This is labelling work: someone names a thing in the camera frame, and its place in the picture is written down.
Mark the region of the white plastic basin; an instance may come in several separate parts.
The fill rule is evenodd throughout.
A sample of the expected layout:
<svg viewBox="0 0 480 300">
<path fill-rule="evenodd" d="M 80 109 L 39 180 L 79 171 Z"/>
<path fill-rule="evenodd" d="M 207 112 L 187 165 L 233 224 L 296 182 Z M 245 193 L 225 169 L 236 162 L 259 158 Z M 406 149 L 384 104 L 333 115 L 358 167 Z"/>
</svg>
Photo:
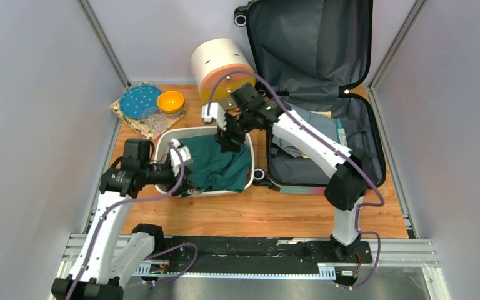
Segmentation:
<svg viewBox="0 0 480 300">
<path fill-rule="evenodd" d="M 154 159 L 158 161 L 162 159 L 166 153 L 168 153 L 169 142 L 171 139 L 180 140 L 183 138 L 190 138 L 194 136 L 202 136 L 207 134 L 213 134 L 215 136 L 217 131 L 218 131 L 217 126 L 186 127 L 186 128 L 172 129 L 172 130 L 166 131 L 159 138 L 157 142 L 157 148 L 154 153 Z M 245 190 L 246 190 L 254 182 L 254 170 L 255 170 L 254 146 L 249 133 L 246 134 L 244 144 L 249 148 L 251 152 L 251 167 L 247 175 L 247 182 L 245 185 Z M 193 190 L 189 190 L 188 193 L 189 193 L 189 196 L 225 196 L 228 194 L 235 194 L 235 192 L 229 192 L 229 191 L 195 192 Z"/>
</svg>

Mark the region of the round pastel drawer cabinet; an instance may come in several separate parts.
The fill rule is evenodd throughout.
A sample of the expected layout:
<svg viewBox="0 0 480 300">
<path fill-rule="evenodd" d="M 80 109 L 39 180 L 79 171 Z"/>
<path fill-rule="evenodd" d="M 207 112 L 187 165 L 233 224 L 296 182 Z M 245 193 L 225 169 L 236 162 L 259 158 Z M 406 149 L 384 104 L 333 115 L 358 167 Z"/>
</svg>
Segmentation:
<svg viewBox="0 0 480 300">
<path fill-rule="evenodd" d="M 212 100 L 224 110 L 236 109 L 237 105 L 230 93 L 246 83 L 255 84 L 254 70 L 232 39 L 219 38 L 206 41 L 198 46 L 191 57 L 191 69 L 200 98 L 208 102 L 216 82 L 219 82 Z"/>
</svg>

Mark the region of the pink and teal kids suitcase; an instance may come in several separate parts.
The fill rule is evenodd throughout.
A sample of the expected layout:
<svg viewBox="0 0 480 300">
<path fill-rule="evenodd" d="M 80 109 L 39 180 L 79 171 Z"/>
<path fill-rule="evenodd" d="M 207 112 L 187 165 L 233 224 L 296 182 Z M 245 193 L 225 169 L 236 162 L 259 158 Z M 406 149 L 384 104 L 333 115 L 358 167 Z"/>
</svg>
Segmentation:
<svg viewBox="0 0 480 300">
<path fill-rule="evenodd" d="M 249 1 L 234 10 L 258 74 L 296 110 L 330 112 L 347 145 L 367 155 L 366 174 L 386 180 L 386 160 L 374 111 L 354 88 L 371 64 L 372 1 Z"/>
</svg>

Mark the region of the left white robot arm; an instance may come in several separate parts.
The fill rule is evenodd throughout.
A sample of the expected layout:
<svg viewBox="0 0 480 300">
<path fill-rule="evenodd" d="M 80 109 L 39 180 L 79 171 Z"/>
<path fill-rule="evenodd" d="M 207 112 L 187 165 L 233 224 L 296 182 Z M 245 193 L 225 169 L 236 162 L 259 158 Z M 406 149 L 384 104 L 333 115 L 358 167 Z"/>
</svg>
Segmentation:
<svg viewBox="0 0 480 300">
<path fill-rule="evenodd" d="M 97 211 L 84 245 L 65 278 L 56 278 L 51 287 L 55 299 L 122 299 L 124 289 L 147 258 L 159 259 L 166 251 L 159 226 L 137 227 L 119 254 L 115 254 L 121 228 L 138 194 L 147 185 L 165 184 L 166 194 L 174 194 L 182 185 L 192 162 L 189 148 L 178 139 L 170 140 L 167 153 L 153 161 L 154 145 L 147 139 L 128 139 L 122 156 L 102 174 Z"/>
</svg>

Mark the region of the dark green garment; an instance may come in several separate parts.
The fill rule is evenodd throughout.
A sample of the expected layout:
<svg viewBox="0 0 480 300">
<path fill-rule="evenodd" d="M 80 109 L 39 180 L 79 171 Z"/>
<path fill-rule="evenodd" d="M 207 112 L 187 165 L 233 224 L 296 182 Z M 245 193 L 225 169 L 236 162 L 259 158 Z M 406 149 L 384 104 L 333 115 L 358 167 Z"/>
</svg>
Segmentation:
<svg viewBox="0 0 480 300">
<path fill-rule="evenodd" d="M 251 167 L 251 152 L 242 144 L 238 152 L 222 152 L 213 134 L 186 137 L 179 140 L 187 146 L 193 163 L 188 166 L 186 182 L 174 193 L 189 196 L 188 191 L 229 191 L 242 193 Z"/>
</svg>

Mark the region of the yellow towel white trim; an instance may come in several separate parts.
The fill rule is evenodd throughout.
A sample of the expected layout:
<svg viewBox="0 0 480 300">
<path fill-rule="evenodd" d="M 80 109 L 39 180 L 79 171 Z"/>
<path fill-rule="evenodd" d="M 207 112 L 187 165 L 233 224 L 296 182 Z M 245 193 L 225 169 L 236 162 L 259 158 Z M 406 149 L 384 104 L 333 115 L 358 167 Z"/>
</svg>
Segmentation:
<svg viewBox="0 0 480 300">
<path fill-rule="evenodd" d="M 331 112 L 331 111 L 315 111 L 314 113 L 317 113 L 317 114 L 326 116 L 327 118 L 331 118 L 331 117 L 332 117 L 332 112 Z M 304 153 L 301 153 L 301 157 L 302 157 L 302 158 L 308 158 L 308 156 L 305 155 Z"/>
</svg>

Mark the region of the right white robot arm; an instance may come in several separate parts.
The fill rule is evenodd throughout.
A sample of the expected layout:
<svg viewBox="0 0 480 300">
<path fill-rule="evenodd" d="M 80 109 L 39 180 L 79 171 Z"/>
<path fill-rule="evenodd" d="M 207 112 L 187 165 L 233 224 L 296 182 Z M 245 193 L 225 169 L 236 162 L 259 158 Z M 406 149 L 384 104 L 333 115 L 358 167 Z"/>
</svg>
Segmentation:
<svg viewBox="0 0 480 300">
<path fill-rule="evenodd" d="M 216 141 L 223 152 L 239 151 L 239 144 L 253 129 L 270 132 L 311 159 L 329 178 L 324 197 L 334 208 L 335 225 L 330 236 L 331 254 L 341 262 L 356 256 L 361 240 L 359 210 L 369 186 L 364 172 L 365 153 L 352 150 L 328 138 L 307 123 L 277 96 L 262 97 L 250 83 L 231 93 L 240 112 L 233 116 L 216 102 L 208 101 L 201 109 L 206 124 L 216 122 Z"/>
</svg>

